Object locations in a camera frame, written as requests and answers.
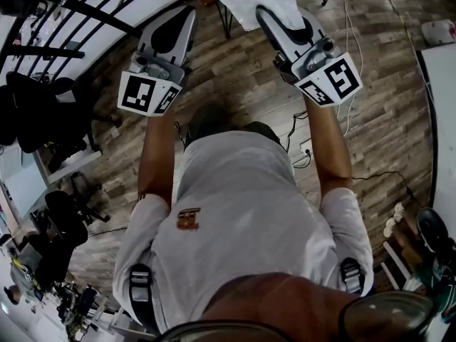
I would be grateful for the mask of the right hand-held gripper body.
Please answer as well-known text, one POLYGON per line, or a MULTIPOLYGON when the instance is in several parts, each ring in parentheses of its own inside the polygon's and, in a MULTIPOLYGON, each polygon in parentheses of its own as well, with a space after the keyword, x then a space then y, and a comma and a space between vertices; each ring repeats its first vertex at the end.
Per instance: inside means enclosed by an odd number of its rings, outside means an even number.
POLYGON ((274 64, 287 83, 321 108, 340 105, 363 87, 350 54, 343 53, 329 36, 294 55, 290 59, 278 52, 274 64))

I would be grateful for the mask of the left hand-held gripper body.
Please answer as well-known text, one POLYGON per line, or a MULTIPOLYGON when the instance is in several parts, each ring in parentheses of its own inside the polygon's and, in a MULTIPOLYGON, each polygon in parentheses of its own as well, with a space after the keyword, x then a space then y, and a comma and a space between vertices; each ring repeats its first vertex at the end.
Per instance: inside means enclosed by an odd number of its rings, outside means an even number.
POLYGON ((144 116, 163 116, 180 94, 185 76, 183 67, 137 51, 121 74, 118 107, 144 116))

